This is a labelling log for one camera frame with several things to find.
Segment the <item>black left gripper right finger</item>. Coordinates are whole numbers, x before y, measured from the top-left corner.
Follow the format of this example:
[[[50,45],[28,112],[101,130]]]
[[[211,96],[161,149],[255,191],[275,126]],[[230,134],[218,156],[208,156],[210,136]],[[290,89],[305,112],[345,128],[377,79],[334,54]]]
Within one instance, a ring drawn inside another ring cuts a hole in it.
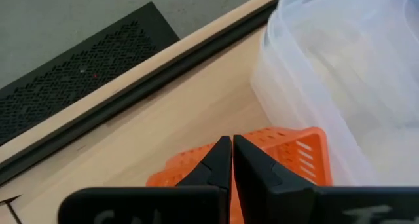
[[[419,187],[321,187],[236,135],[245,224],[419,224]]]

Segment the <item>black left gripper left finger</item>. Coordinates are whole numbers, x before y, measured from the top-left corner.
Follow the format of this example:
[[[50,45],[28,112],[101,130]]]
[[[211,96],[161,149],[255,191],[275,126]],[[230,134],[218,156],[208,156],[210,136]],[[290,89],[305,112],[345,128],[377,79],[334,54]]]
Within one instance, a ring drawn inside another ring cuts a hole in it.
[[[60,204],[58,224],[229,224],[232,142],[228,136],[173,187],[91,187]]]

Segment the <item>orange plastic basket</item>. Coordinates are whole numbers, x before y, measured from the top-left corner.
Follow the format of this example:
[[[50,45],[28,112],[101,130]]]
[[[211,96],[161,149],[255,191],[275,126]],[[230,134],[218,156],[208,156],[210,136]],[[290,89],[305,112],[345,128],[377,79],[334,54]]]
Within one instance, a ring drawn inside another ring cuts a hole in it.
[[[324,186],[332,183],[326,136],[321,129],[265,128],[239,136],[243,136],[276,162],[314,185]],[[229,224],[245,224],[234,177],[234,136],[229,138],[232,142]],[[147,185],[150,187],[175,186],[192,171],[217,142],[176,154],[166,162],[162,171],[149,177]]]

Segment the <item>black floor vent grille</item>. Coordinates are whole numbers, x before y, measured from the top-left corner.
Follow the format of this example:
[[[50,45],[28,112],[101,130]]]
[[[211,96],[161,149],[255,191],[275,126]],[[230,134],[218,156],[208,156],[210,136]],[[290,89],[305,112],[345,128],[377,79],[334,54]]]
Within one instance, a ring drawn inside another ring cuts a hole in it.
[[[0,146],[178,40],[149,2],[0,88]]]

